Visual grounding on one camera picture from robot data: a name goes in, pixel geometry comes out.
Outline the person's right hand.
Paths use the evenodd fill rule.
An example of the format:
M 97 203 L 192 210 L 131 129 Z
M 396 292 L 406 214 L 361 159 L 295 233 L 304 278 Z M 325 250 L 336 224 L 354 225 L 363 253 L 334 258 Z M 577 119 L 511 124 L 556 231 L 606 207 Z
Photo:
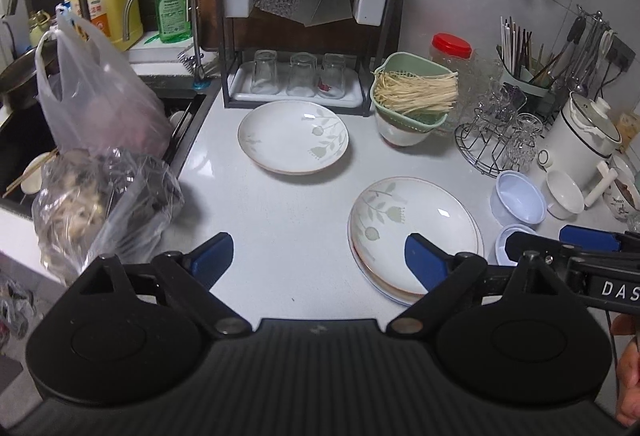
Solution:
M 612 323 L 613 335 L 631 335 L 632 339 L 620 355 L 616 376 L 620 393 L 616 404 L 616 419 L 626 426 L 639 421 L 639 320 L 620 314 Z

